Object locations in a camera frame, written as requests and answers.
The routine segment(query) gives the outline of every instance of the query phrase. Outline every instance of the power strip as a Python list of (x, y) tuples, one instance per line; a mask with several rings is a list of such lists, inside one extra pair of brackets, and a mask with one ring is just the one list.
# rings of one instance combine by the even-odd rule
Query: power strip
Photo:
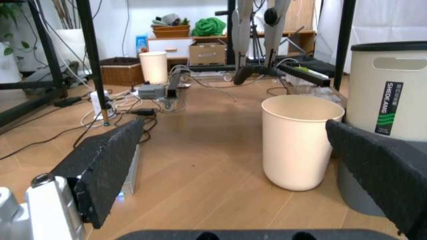
[[(109, 104), (111, 106), (110, 108), (107, 109), (107, 116), (109, 119), (114, 118), (116, 113), (115, 113), (115, 110), (113, 108), (113, 103), (111, 102), (111, 100), (109, 98), (110, 95), (107, 91), (104, 91), (104, 95), (105, 95), (105, 103)], [(90, 100), (92, 101), (93, 112), (94, 112), (93, 119), (96, 118), (97, 121), (104, 119), (103, 116), (100, 114), (101, 104), (100, 104), (100, 100), (98, 98), (98, 93), (96, 91), (93, 91), (90, 93)]]

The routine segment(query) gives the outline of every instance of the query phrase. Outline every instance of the small wooden box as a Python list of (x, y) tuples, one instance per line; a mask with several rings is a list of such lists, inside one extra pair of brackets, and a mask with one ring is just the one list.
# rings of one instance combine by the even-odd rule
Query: small wooden box
[(99, 62), (102, 83), (105, 85), (135, 86), (144, 83), (140, 59), (113, 57)]

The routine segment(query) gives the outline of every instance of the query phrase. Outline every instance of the gray bin base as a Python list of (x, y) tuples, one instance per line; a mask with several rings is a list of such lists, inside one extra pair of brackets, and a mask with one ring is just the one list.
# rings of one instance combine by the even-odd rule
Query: gray bin base
[(337, 184), (344, 202), (353, 210), (379, 217), (385, 217), (384, 212), (360, 186), (342, 161), (338, 164)]

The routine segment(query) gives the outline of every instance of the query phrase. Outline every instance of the white trash bin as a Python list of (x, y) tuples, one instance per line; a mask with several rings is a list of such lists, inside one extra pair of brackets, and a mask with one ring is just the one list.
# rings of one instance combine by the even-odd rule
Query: white trash bin
[(332, 151), (326, 121), (341, 121), (345, 110), (329, 100), (302, 95), (268, 98), (262, 109), (265, 175), (292, 191), (317, 187)]
[(347, 123), (393, 139), (427, 141), (427, 41), (351, 50)]
[(144, 80), (150, 84), (168, 82), (168, 59), (165, 51), (149, 51), (139, 54)]

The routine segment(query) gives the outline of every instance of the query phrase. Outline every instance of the green label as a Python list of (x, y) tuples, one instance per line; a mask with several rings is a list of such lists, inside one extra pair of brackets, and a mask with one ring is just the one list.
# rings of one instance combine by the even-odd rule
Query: green label
[(391, 134), (403, 87), (403, 82), (387, 81), (385, 83), (375, 133), (387, 136)]

